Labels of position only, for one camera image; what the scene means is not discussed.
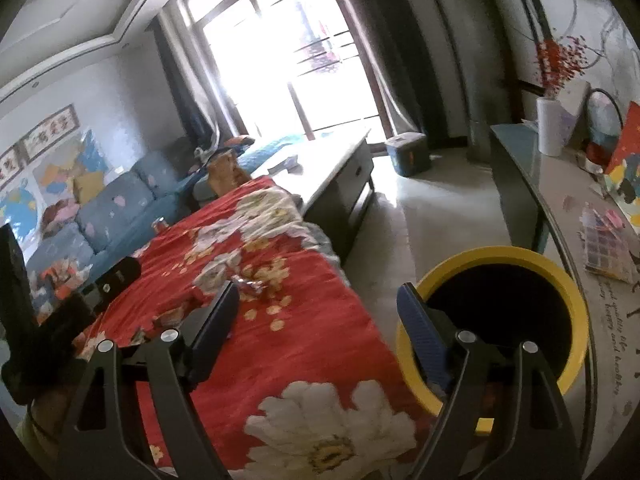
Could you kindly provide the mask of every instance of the white vase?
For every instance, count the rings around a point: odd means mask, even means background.
[[[538,149],[548,156],[560,156],[564,148],[562,135],[562,115],[564,108],[556,99],[539,97],[538,108]]]

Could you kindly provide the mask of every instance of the console table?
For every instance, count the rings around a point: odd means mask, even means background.
[[[614,471],[615,461],[603,462],[605,457],[623,456],[627,447],[637,453],[640,442],[640,282],[631,286],[587,272],[578,233],[586,202],[601,214],[618,207],[589,189],[593,180],[577,167],[575,153],[542,155],[538,135],[522,124],[492,126],[491,146],[494,181],[513,245],[554,253],[587,303],[590,345],[584,384],[578,380],[570,392],[574,397],[566,402],[575,406],[584,396],[582,427],[577,428],[584,478],[601,463],[598,474],[605,468]],[[625,237],[638,255],[638,236],[628,222]]]

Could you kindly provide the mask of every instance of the curtain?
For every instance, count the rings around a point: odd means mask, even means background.
[[[217,148],[220,128],[216,121],[216,110],[191,68],[170,19],[161,11],[152,20],[150,28],[156,38],[164,74],[187,137],[194,148]]]
[[[437,79],[408,0],[345,0],[368,51],[397,133],[420,131],[432,148],[448,139]]]

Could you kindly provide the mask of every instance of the colorful painting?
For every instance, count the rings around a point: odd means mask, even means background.
[[[635,102],[629,108],[605,181],[609,193],[640,234],[640,106]]]
[[[65,142],[45,156],[33,170],[33,175],[47,205],[74,197],[74,181],[90,173],[109,171],[94,133],[89,130],[83,136]]]
[[[80,127],[73,105],[44,119],[21,140],[28,162]]]
[[[10,147],[4,155],[0,156],[0,189],[6,186],[22,169],[18,149]]]
[[[28,181],[24,178],[19,187],[0,198],[0,224],[11,224],[20,245],[29,242],[38,227],[37,202],[27,186]]]

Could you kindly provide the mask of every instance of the sofa cushion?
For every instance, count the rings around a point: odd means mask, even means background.
[[[156,236],[152,226],[156,219],[164,218],[171,226],[190,214],[189,208],[176,195],[156,200],[129,225],[127,234],[109,247],[108,251],[115,261],[119,261],[148,244]]]
[[[161,152],[145,155],[133,165],[131,171],[140,177],[156,198],[174,193],[180,182],[177,171]]]
[[[109,251],[101,251],[96,254],[91,260],[91,272],[87,283],[93,283],[95,280],[104,275],[108,270],[111,270],[119,260],[114,260]]]
[[[104,172],[94,171],[76,176],[74,179],[74,196],[76,202],[84,205],[91,202],[104,189]]]
[[[44,240],[33,253],[27,263],[27,272],[40,275],[49,269],[53,262],[69,258],[78,262],[83,269],[94,257],[95,253],[89,242],[80,232],[75,222],[65,225],[55,236]]]
[[[127,233],[130,224],[153,201],[153,193],[135,173],[124,173],[82,206],[77,221],[99,253]]]

